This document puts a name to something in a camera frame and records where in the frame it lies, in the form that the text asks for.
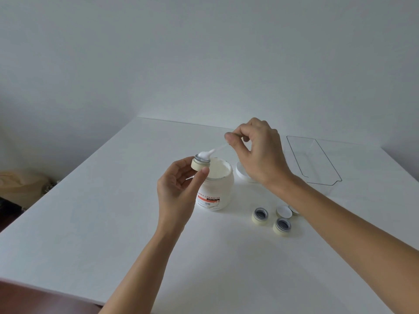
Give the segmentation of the person's right hand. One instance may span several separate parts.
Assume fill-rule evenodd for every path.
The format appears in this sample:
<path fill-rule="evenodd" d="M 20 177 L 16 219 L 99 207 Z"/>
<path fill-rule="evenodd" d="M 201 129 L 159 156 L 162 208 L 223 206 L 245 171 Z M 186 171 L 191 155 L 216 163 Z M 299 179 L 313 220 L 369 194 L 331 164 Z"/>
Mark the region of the person's right hand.
<path fill-rule="evenodd" d="M 250 177 L 274 193 L 280 192 L 293 180 L 276 129 L 266 121 L 252 118 L 233 132 L 251 139 L 251 142 L 245 143 L 251 151 L 251 162 L 245 167 Z"/>

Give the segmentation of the person's left hand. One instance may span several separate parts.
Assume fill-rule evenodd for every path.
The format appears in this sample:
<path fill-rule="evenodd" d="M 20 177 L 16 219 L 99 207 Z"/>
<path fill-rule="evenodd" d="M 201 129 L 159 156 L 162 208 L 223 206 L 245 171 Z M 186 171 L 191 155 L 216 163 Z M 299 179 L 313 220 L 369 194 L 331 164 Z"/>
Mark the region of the person's left hand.
<path fill-rule="evenodd" d="M 191 169 L 193 158 L 187 157 L 173 162 L 158 180 L 158 232 L 181 233 L 191 218 L 195 205 L 183 203 L 183 184 L 186 179 L 184 175 Z"/>

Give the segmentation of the small cream-coloured cosmetic jar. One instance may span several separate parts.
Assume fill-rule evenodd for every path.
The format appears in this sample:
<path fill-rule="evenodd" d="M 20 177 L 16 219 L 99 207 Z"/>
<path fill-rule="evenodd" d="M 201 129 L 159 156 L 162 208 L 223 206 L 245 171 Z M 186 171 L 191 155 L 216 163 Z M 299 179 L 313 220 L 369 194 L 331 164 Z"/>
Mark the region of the small cream-coloured cosmetic jar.
<path fill-rule="evenodd" d="M 196 154 L 191 161 L 191 168 L 197 172 L 202 170 L 204 167 L 210 167 L 211 159 L 209 157 L 203 158 L 199 154 Z"/>
<path fill-rule="evenodd" d="M 286 218 L 278 218 L 273 224 L 273 231 L 282 237 L 287 237 L 291 231 L 291 223 Z"/>
<path fill-rule="evenodd" d="M 266 209 L 259 207 L 253 211 L 251 219 L 254 222 L 254 224 L 258 226 L 263 226 L 269 220 L 269 213 Z"/>

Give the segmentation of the white plastic spatula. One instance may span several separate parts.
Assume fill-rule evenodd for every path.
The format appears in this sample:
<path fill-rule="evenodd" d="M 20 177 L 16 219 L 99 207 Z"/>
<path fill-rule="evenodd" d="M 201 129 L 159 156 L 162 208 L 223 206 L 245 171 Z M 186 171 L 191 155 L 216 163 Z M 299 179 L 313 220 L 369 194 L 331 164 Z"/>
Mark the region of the white plastic spatula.
<path fill-rule="evenodd" d="M 223 148 L 227 147 L 228 145 L 229 145 L 228 143 L 224 143 L 222 146 L 211 149 L 210 151 L 202 151 L 202 152 L 198 153 L 197 155 L 195 155 L 195 158 L 198 161 L 201 161 L 201 162 L 210 162 L 211 156 L 214 153 L 222 150 Z"/>

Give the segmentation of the person's left forearm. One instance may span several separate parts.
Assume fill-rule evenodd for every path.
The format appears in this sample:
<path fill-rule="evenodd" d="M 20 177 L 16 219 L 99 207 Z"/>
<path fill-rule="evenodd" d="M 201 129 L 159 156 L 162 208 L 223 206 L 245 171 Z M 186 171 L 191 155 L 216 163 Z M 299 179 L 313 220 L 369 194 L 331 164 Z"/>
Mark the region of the person's left forearm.
<path fill-rule="evenodd" d="M 170 255 L 185 224 L 159 223 L 98 314 L 151 314 Z"/>

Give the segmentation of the person's right forearm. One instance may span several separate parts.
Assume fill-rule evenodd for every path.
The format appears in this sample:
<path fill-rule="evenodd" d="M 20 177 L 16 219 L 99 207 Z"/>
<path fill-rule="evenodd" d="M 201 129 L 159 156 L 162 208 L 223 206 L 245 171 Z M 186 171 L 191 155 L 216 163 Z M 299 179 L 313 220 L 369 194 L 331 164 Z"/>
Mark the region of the person's right forearm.
<path fill-rule="evenodd" d="M 419 251 L 294 175 L 260 180 L 295 208 L 394 314 L 419 314 Z"/>

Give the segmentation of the large white cream jar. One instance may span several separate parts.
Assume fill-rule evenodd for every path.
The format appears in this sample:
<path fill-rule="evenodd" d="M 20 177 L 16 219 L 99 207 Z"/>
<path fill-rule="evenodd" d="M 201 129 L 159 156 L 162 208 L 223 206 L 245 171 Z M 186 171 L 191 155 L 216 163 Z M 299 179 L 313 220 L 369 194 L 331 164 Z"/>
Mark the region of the large white cream jar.
<path fill-rule="evenodd" d="M 234 174 L 231 164 L 220 158 L 211 158 L 209 175 L 201 185 L 196 205 L 210 211 L 226 208 L 232 198 Z"/>

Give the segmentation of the large white jar lid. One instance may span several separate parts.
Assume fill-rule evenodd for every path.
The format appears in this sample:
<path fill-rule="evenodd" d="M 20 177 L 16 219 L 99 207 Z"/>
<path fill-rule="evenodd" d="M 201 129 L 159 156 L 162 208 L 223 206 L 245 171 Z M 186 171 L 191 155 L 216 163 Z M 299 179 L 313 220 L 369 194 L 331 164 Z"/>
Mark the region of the large white jar lid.
<path fill-rule="evenodd" d="M 247 183 L 258 183 L 256 180 L 254 180 L 252 177 L 250 177 L 250 175 L 247 173 L 247 171 L 245 170 L 244 166 L 242 165 L 242 163 L 240 161 L 237 162 L 236 164 L 236 174 L 238 175 L 238 177 L 242 180 L 244 180 Z"/>

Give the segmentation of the clear plastic tray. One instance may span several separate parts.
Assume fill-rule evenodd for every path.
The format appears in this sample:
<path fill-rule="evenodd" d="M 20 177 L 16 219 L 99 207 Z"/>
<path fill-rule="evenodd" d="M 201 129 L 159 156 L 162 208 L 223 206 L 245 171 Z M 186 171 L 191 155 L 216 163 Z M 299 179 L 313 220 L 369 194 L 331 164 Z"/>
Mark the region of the clear plastic tray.
<path fill-rule="evenodd" d="M 286 136 L 302 179 L 327 195 L 342 178 L 329 157 L 314 138 Z"/>

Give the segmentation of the beige fabric bag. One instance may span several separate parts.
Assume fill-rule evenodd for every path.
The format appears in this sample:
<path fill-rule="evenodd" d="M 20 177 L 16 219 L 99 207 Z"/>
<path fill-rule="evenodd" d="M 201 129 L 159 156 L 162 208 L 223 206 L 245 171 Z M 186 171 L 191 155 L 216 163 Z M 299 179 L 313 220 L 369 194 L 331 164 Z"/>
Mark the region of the beige fabric bag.
<path fill-rule="evenodd" d="M 28 209 L 42 198 L 50 182 L 50 179 L 42 174 L 0 171 L 0 198 Z"/>

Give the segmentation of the dark object beside bag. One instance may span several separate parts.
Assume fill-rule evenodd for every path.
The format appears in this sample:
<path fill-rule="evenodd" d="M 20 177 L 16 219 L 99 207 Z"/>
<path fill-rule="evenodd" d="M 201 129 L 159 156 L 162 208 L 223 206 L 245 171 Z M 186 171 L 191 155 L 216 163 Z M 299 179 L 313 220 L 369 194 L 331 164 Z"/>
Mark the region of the dark object beside bag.
<path fill-rule="evenodd" d="M 24 211 L 21 206 L 0 197 L 0 232 L 21 216 Z"/>

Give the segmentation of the reddish brown wooden furniture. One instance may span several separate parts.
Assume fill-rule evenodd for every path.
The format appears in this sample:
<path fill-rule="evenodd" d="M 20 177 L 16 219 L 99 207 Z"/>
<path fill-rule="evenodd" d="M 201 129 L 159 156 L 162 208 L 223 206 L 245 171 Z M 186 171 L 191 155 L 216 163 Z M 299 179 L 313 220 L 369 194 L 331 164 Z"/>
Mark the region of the reddish brown wooden furniture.
<path fill-rule="evenodd" d="M 98 314 L 100 306 L 0 282 L 0 314 Z"/>

